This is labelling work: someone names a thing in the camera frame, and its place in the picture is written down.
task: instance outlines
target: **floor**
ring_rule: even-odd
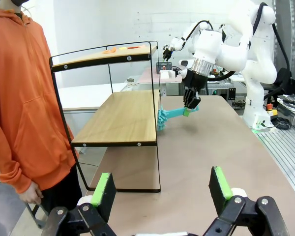
[[[93,179],[105,151],[105,147],[87,148],[85,154],[80,155],[79,162],[88,183]],[[80,176],[79,181],[85,195],[86,189]],[[44,221],[47,219],[42,210],[37,212],[36,217]],[[0,236],[40,236],[41,232],[14,189],[0,183]]]

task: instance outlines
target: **screw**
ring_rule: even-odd
[[[241,203],[241,198],[235,198],[236,203]]]
[[[261,203],[263,204],[263,205],[266,205],[266,204],[268,204],[268,200],[267,199],[265,199],[265,198],[263,198],[262,200],[261,200]]]
[[[88,209],[89,209],[88,206],[84,206],[84,207],[82,208],[83,211],[87,211]]]

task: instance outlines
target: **sleeve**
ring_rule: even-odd
[[[17,193],[25,192],[31,180],[22,174],[20,163],[12,159],[10,145],[0,127],[0,181],[15,188]]]

